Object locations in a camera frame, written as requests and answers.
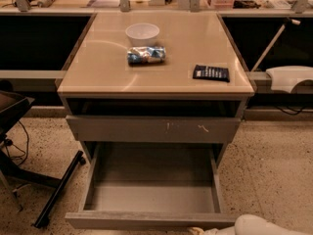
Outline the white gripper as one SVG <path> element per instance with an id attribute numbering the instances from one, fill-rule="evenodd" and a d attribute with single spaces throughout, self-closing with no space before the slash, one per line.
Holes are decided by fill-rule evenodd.
<path id="1" fill-rule="evenodd" d="M 189 227 L 188 231 L 192 235 L 236 235 L 234 226 L 223 229 L 213 228 L 205 231 L 199 227 Z"/>

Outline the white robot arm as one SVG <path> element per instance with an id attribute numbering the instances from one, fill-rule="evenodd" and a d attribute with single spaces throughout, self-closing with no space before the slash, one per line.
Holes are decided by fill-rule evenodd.
<path id="1" fill-rule="evenodd" d="M 192 235 L 312 235 L 311 233 L 289 230 L 253 214 L 239 216 L 231 227 L 209 230 L 189 227 L 188 231 Z"/>

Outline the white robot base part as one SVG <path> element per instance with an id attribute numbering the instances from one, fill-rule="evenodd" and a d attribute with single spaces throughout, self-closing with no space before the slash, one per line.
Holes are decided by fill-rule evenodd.
<path id="1" fill-rule="evenodd" d="M 306 80 L 313 80 L 313 68 L 306 66 L 283 66 L 267 69 L 271 77 L 271 89 L 291 93 L 295 86 Z"/>

